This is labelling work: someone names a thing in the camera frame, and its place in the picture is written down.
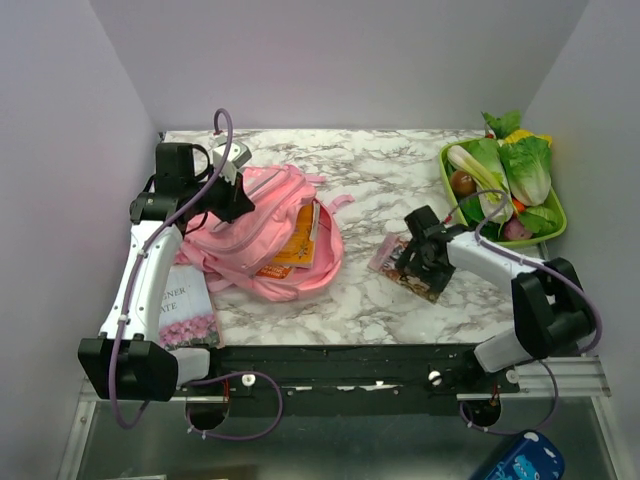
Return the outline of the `pink student backpack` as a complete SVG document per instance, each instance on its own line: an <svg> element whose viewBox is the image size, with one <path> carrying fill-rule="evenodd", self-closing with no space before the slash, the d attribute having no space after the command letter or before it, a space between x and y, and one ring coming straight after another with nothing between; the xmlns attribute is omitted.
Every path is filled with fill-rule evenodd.
<svg viewBox="0 0 640 480"><path fill-rule="evenodd" d="M317 197L321 176L308 175L292 165L252 167L244 171L245 192L255 210L233 223L214 215L198 215L189 222L195 230L186 235L175 263L204 273L210 292L237 286L274 302L313 296L338 275L345 253L334 214L354 201L349 195L325 204ZM295 268L283 280L258 277L272 264L293 234L298 213L313 200L320 204L315 256L310 268Z"/></svg>

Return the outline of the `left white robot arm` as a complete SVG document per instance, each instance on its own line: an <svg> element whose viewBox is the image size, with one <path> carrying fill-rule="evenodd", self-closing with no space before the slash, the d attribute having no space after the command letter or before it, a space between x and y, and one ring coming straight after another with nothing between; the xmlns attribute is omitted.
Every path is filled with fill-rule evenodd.
<svg viewBox="0 0 640 480"><path fill-rule="evenodd" d="M201 395L222 380L207 347L168 351L159 320L171 266L196 216L232 222L253 211L239 171L249 148L223 141L212 150L161 142L155 172L131 202L129 253L113 306L97 336L84 338L78 359L103 400L168 401L189 384Z"/></svg>

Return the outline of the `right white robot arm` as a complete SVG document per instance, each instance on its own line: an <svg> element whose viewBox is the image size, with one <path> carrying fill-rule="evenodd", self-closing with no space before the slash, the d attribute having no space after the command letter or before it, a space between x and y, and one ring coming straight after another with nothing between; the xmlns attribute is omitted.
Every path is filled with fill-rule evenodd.
<svg viewBox="0 0 640 480"><path fill-rule="evenodd" d="M541 262L497 245L464 225L451 227L431 207L405 217L411 234L396 268L438 291L457 269L474 273L511 295L513 326L476 345L460 367L460 379L480 392L496 372L542 360L598 332L572 264L563 258Z"/></svg>

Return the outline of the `orange card packet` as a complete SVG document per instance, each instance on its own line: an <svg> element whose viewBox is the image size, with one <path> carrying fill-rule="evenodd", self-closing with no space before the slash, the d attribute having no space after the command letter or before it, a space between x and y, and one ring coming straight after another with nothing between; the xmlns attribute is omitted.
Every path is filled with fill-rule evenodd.
<svg viewBox="0 0 640 480"><path fill-rule="evenodd" d="M274 265L295 268L310 268L313 265L319 217L320 204L317 200L300 209L293 234L273 258Z"/></svg>

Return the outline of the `brown illustrated notebook packet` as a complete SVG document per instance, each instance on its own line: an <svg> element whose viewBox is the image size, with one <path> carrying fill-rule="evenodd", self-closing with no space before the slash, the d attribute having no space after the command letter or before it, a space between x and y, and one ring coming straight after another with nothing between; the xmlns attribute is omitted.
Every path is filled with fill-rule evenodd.
<svg viewBox="0 0 640 480"><path fill-rule="evenodd" d="M410 242L388 233L368 263L368 268L435 304L448 285L452 270L424 266L410 249Z"/></svg>

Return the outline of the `orange Treehouse book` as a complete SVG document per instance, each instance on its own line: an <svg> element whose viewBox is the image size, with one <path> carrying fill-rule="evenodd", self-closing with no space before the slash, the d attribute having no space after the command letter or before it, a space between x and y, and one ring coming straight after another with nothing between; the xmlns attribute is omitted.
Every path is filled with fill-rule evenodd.
<svg viewBox="0 0 640 480"><path fill-rule="evenodd" d="M258 270L256 272L256 275L258 277L265 277L274 280L283 280L287 278L294 270L295 268L290 266L269 264Z"/></svg>

